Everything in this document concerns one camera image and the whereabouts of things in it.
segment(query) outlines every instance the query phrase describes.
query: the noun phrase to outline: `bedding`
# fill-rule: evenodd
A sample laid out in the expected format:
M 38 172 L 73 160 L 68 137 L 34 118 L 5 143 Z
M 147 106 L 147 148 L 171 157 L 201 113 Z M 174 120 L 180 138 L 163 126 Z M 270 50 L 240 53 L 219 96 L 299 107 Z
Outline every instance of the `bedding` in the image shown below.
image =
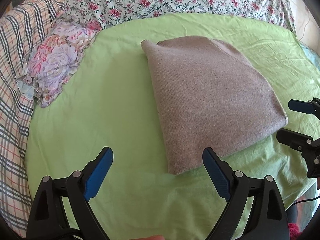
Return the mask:
M 48 106 L 62 92 L 82 60 L 84 48 L 94 42 L 96 31 L 58 20 L 50 34 L 30 54 L 17 83 L 29 100 L 35 96 L 41 107 Z
M 221 158 L 287 125 L 268 81 L 231 44 L 187 36 L 144 40 L 168 160 L 180 174 L 203 165 L 214 145 Z
M 320 57 L 319 55 L 313 50 L 310 49 L 308 46 L 300 43 L 303 52 L 306 54 L 306 57 L 316 66 L 318 70 L 320 70 Z
M 320 94 L 320 73 L 289 30 L 212 14 L 131 21 L 101 31 L 64 92 L 47 108 L 35 108 L 25 159 L 32 197 L 43 176 L 68 176 L 109 146 L 114 162 L 90 205 L 111 239 L 155 234 L 169 240 L 205 239 L 226 202 L 204 167 L 168 174 L 147 58 L 140 47 L 144 39 L 158 42 L 187 35 L 234 45 L 274 89 L 288 115 L 287 128 L 320 137 L 314 116 L 287 107 L 291 98 L 308 100 Z M 275 135 L 224 160 L 247 176 L 272 175 L 286 208 L 315 183 L 306 177 L 301 154 L 279 144 Z M 251 203 L 235 237 L 244 229 Z M 70 207 L 66 210 L 75 226 Z
M 297 201 L 312 199 L 318 196 L 319 196 L 319 191 L 317 190 L 316 183 L 314 183 L 311 186 L 311 188 L 309 188 L 300 198 L 297 199 Z M 318 200 L 297 204 L 297 208 L 298 208 L 297 224 L 299 226 L 300 231 L 303 231 L 306 228 L 311 218 L 315 214 L 318 206 L 319 206 Z
M 22 237 L 31 208 L 24 158 L 33 101 L 20 93 L 16 77 L 61 14 L 63 1 L 26 0 L 0 19 L 0 213 Z
M 102 29 L 148 17 L 176 12 L 236 15 L 273 23 L 295 33 L 288 0 L 66 0 L 64 18 Z

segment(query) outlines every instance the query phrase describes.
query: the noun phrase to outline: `red fabric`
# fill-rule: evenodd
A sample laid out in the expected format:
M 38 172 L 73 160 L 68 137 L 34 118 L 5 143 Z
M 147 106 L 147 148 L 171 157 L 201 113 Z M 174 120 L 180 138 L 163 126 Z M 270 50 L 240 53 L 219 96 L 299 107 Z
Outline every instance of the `red fabric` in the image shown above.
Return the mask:
M 290 232 L 290 240 L 296 240 L 298 236 L 301 234 L 301 232 L 299 232 L 298 225 L 294 223 L 289 223 L 289 232 Z
M 156 236 L 150 236 L 146 238 L 139 238 L 139 239 L 133 239 L 133 240 L 164 240 L 164 237 L 160 235 L 156 235 Z

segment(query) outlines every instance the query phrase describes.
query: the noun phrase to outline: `floral pillowcase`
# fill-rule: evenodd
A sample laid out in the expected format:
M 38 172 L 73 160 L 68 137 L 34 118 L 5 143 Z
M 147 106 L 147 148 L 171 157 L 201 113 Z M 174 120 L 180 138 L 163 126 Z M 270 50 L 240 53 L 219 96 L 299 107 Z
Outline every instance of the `floral pillowcase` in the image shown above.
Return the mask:
M 37 97 L 41 107 L 47 107 L 62 92 L 99 31 L 58 21 L 38 48 L 34 48 L 28 64 L 17 78 L 21 93 L 32 100 Z

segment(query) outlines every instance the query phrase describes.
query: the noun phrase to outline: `black gripper frame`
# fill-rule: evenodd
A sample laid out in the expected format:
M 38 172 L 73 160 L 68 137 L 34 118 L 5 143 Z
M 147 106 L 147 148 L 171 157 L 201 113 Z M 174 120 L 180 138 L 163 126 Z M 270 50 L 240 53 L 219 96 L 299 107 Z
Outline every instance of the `black gripper frame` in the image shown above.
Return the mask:
M 203 163 L 220 197 L 227 205 L 206 240 L 231 240 L 248 197 L 254 197 L 241 240 L 289 240 L 284 204 L 272 176 L 249 178 L 233 171 L 211 148 L 203 151 Z
M 113 162 L 113 153 L 104 147 L 94 161 L 68 178 L 45 176 L 36 192 L 27 227 L 27 240 L 109 240 L 88 201 L 95 197 Z M 68 197 L 79 230 L 70 228 L 62 197 Z
M 313 114 L 320 119 L 320 99 L 313 98 L 307 102 L 291 99 L 288 107 L 292 111 L 305 114 Z M 289 146 L 291 149 L 301 152 L 301 156 L 307 164 L 307 177 L 320 177 L 320 138 L 313 140 L 311 136 L 281 128 L 276 135 L 279 143 Z

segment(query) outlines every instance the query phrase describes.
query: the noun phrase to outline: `checkered fabric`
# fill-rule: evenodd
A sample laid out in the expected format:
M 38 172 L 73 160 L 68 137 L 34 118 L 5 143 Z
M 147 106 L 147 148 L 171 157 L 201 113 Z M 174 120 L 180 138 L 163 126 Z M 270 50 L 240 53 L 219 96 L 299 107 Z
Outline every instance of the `checkered fabric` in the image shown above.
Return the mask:
M 0 19 L 0 214 L 22 237 L 31 208 L 24 157 L 34 102 L 21 95 L 16 77 L 63 11 L 63 2 L 26 0 Z

